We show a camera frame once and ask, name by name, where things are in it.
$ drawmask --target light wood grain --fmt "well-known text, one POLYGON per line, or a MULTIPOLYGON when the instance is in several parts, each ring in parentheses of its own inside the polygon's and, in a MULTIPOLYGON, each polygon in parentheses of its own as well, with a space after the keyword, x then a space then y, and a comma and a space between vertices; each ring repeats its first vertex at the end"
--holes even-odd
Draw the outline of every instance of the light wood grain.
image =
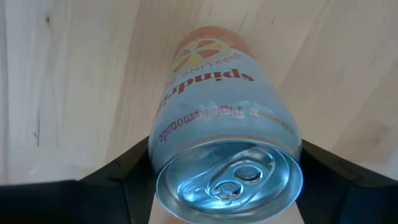
POLYGON ((0 0, 0 184, 7 183, 8 154, 8 75, 6 11, 0 0))
POLYGON ((6 1, 11 183, 107 162, 138 4, 6 1))
MULTIPOLYGON (((395 0, 0 0, 0 181, 81 178, 150 132, 178 41, 237 32, 303 137, 398 179, 395 0)), ((151 223, 181 223, 154 200, 151 223)), ((293 205, 270 223, 302 223, 293 205)))

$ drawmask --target wooden surface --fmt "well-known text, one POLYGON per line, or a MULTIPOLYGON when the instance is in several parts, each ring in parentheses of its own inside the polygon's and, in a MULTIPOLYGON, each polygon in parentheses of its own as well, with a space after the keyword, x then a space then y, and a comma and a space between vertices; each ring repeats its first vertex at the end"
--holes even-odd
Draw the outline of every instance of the wooden surface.
MULTIPOLYGON (((178 41, 236 31, 303 138, 398 179, 396 0, 0 0, 0 181, 81 178, 149 134, 178 41)), ((178 223, 156 202, 151 223, 178 223)), ((294 205, 275 223, 302 223, 294 205)))

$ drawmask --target spindrift can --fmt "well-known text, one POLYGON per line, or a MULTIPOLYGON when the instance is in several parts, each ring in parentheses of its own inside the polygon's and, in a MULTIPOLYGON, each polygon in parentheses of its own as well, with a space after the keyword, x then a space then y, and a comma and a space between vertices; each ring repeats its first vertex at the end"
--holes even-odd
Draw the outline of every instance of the spindrift can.
POLYGON ((247 45, 197 29, 175 52, 149 139, 156 194, 191 223, 250 223, 295 201, 301 138, 247 45))

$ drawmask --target can rim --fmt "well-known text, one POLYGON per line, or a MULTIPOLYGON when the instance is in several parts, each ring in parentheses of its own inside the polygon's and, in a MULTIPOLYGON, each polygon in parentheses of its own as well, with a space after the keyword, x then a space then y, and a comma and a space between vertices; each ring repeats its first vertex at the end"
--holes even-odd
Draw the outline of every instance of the can rim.
POLYGON ((286 208, 288 208, 289 206, 291 206, 297 199, 297 197, 299 196, 301 189, 303 187, 303 174, 302 174, 302 170, 299 166, 298 163, 298 158, 295 158, 294 155, 289 154, 287 151, 283 150, 283 147, 278 146, 277 144, 275 144, 272 141, 268 141, 267 139, 264 138, 258 138, 258 137, 252 137, 252 136, 218 136, 215 138, 211 138, 211 139, 207 139, 207 140, 202 140, 202 141, 197 141, 193 144, 190 144, 188 147, 185 147, 184 150, 181 150, 179 154, 177 154, 176 156, 174 156, 171 160, 168 161, 168 163, 166 163, 166 165, 163 166, 163 168, 161 168, 161 170, 159 171, 159 174, 157 176, 157 180, 156 180, 156 186, 155 186, 155 193, 157 198, 159 199, 159 203, 172 215, 176 216, 177 218, 184 220, 186 222, 189 223, 197 223, 195 222, 195 220, 201 220, 201 222, 205 222, 205 223, 242 223, 242 222, 249 222, 249 223, 254 223, 254 222, 259 222, 265 219, 268 219, 270 217, 274 217, 275 215, 283 212, 286 208), (290 192, 289 194, 292 194, 292 197, 289 197, 289 200, 286 200, 286 203, 283 203, 282 205, 280 205, 278 207, 278 209, 276 209, 274 212, 270 212, 268 215, 266 216, 260 216, 257 215, 255 216, 255 214, 257 213, 264 213, 264 209, 265 207, 267 207, 266 205, 269 205, 270 203, 274 202, 275 199, 273 199, 270 203, 264 204, 263 206, 256 208, 250 212, 245 212, 247 213, 246 215, 241 215, 241 216, 236 216, 236 214, 214 214, 214 213, 206 213, 204 211, 201 210, 197 210, 193 207, 189 207, 189 205, 187 205, 186 203, 183 203, 181 201, 179 201, 177 198, 175 198, 170 190, 168 189, 167 186, 165 186, 163 182, 165 182, 165 171, 167 170, 168 166, 171 165, 171 163, 173 163, 174 160, 176 160, 176 158, 192 149, 198 149, 200 147, 203 146, 207 146, 209 144, 214 144, 214 143, 219 143, 219 142, 223 142, 223 141, 246 141, 246 142, 253 142, 256 144, 260 144, 260 145, 265 145, 267 147, 271 147, 275 150, 277 150, 278 152, 280 152, 282 155, 285 156, 285 158, 289 161, 289 163, 291 164, 291 168, 290 168, 290 173, 293 173, 293 178, 296 178, 297 180, 292 180, 289 179, 289 183, 292 184, 292 182, 298 181, 298 185, 296 184, 296 186, 294 187, 294 191, 290 192), (160 193, 160 184, 163 184, 163 188, 167 188, 167 190, 163 190, 162 193, 160 193), (187 218, 187 217, 192 217, 187 215, 186 213, 183 212, 178 212, 175 211, 171 208, 169 208, 169 206, 165 203, 166 199, 169 199, 172 203, 174 204, 179 204, 180 206, 185 206, 188 211, 190 211, 191 213, 194 213, 194 217, 195 218, 187 218))

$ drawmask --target silver can top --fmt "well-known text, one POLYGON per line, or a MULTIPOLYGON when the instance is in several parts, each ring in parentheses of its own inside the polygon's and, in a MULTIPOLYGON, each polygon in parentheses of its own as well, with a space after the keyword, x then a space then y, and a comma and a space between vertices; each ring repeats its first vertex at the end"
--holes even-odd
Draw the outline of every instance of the silver can top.
POLYGON ((298 197, 303 176, 281 148, 253 139, 202 142, 160 172, 163 206, 191 223, 248 223, 269 218, 298 197))

